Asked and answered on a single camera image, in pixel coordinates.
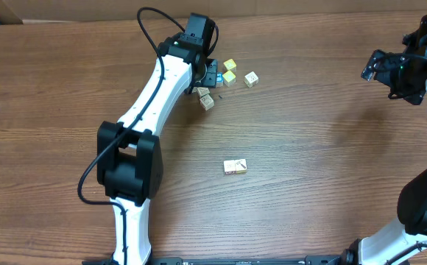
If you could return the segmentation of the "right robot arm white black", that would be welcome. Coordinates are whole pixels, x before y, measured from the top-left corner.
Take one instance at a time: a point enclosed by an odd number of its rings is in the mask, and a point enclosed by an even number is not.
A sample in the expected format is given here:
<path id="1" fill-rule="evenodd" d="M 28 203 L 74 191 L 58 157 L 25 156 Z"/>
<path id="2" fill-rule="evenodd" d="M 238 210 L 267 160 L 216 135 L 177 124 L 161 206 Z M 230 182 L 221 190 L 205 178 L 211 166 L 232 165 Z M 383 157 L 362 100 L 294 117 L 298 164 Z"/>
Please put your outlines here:
<path id="1" fill-rule="evenodd" d="M 418 106 L 427 99 L 427 14 L 402 37 L 403 51 L 376 49 L 361 72 L 366 81 L 389 89 L 391 100 Z M 395 218 L 374 234 L 355 240 L 339 264 L 407 264 L 427 250 L 427 168 L 398 195 Z"/>

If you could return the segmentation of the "wood block red side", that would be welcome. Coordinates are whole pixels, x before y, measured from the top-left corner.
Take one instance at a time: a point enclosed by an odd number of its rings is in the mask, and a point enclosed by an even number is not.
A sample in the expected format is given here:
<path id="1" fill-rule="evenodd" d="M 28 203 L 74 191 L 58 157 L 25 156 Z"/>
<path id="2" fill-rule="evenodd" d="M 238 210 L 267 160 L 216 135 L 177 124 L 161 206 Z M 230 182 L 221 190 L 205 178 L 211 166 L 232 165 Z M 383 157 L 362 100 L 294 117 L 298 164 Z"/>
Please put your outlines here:
<path id="1" fill-rule="evenodd" d="M 210 110 L 214 106 L 214 100 L 209 94 L 204 95 L 200 98 L 200 104 L 205 111 Z"/>

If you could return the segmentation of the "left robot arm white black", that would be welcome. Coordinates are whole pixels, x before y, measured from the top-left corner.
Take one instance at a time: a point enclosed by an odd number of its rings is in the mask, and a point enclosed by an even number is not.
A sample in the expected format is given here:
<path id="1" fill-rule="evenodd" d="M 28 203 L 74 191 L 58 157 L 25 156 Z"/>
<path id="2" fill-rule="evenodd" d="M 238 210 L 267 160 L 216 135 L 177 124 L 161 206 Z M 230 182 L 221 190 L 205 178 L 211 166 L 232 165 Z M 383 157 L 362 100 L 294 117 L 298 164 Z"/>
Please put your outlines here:
<path id="1" fill-rule="evenodd" d="M 98 129 L 96 176 L 116 225 L 116 248 L 107 264 L 149 263 L 149 205 L 163 178 L 160 134 L 183 93 L 215 86 L 217 67 L 209 56 L 218 34 L 212 19 L 191 14 L 180 32 L 154 47 L 155 67 L 133 106 Z"/>

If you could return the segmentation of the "natural block letter B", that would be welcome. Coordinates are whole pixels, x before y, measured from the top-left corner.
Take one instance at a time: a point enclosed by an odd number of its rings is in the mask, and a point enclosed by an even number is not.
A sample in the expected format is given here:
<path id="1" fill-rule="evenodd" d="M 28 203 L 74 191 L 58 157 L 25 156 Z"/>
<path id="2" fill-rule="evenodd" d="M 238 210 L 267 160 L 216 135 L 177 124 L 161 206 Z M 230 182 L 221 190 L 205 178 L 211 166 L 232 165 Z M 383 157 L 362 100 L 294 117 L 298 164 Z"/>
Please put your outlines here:
<path id="1" fill-rule="evenodd" d="M 225 160 L 223 162 L 224 173 L 225 174 L 235 174 L 236 173 L 236 163 L 235 160 Z"/>

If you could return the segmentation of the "natural block number 4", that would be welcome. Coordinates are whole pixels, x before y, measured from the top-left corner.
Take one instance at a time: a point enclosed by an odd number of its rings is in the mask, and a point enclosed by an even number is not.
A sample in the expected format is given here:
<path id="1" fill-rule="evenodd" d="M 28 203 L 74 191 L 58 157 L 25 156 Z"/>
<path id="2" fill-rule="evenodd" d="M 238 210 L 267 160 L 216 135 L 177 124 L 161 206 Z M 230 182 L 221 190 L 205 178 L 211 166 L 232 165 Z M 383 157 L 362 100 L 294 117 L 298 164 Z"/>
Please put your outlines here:
<path id="1" fill-rule="evenodd" d="M 247 163 L 245 159 L 235 160 L 235 170 L 237 174 L 244 174 L 247 172 Z"/>

